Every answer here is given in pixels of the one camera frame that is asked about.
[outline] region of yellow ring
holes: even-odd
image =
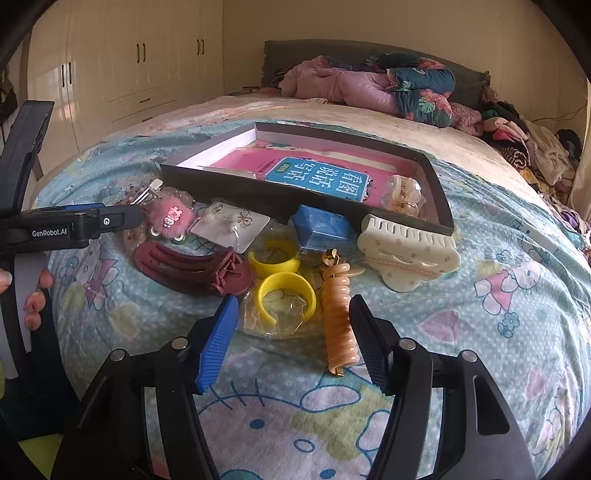
[[[296,258],[296,248],[293,243],[288,240],[269,240],[267,246],[283,250],[292,258],[282,263],[262,263],[255,259],[255,254],[253,252],[250,252],[248,254],[248,262],[258,278],[264,279],[269,275],[273,275],[273,273],[279,272],[296,273],[300,269],[300,260]]]
[[[257,307],[259,314],[263,320],[269,325],[275,326],[277,319],[267,313],[265,307],[262,305],[262,299],[265,298],[269,292],[274,290],[294,290],[301,294],[308,304],[308,308],[301,318],[302,322],[310,320],[314,312],[316,311],[316,292],[308,281],[292,272],[278,272],[269,275],[265,280],[261,282],[255,293],[255,306]]]

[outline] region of headboard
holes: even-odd
[[[369,43],[355,40],[267,40],[265,42],[265,62],[261,86],[267,87],[281,69],[290,69],[304,60],[310,60],[318,55],[330,55],[349,64],[360,64],[379,53],[414,53],[422,57],[442,62],[456,76],[456,89],[449,97],[449,101],[461,103],[473,109],[478,109],[480,94],[485,87],[491,85],[488,72],[475,72],[452,61],[407,48]]]

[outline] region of screw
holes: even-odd
[[[182,350],[187,348],[188,344],[189,341],[185,337],[176,337],[171,345],[175,350]]]
[[[113,350],[109,355],[109,358],[113,362],[119,362],[125,358],[125,350],[117,349]]]
[[[408,351],[414,350],[417,347],[417,344],[414,342],[414,340],[410,338],[401,338],[398,344],[400,345],[400,348]]]
[[[478,360],[478,356],[472,350],[464,350],[462,352],[462,358],[466,362],[475,362]]]

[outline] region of finger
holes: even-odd
[[[12,275],[10,272],[0,270],[0,293],[4,293],[12,283]]]
[[[48,269],[44,268],[39,275],[39,288],[52,288],[53,286],[53,275]]]
[[[25,310],[27,313],[38,313],[45,306],[45,295],[41,290],[31,293],[25,300]]]
[[[30,313],[25,317],[25,326],[33,332],[41,326],[41,315]]]

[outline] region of beige bedsheet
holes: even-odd
[[[548,210],[538,194],[492,147],[482,140],[453,128],[436,128],[384,113],[342,105],[324,99],[297,100],[264,95],[220,97],[162,115],[152,121],[117,132],[104,141],[121,135],[158,135],[177,128],[210,125],[224,120],[281,119],[339,125],[393,140],[431,153],[490,183],[505,187],[524,200]],[[33,198],[72,159],[45,175],[36,185]]]

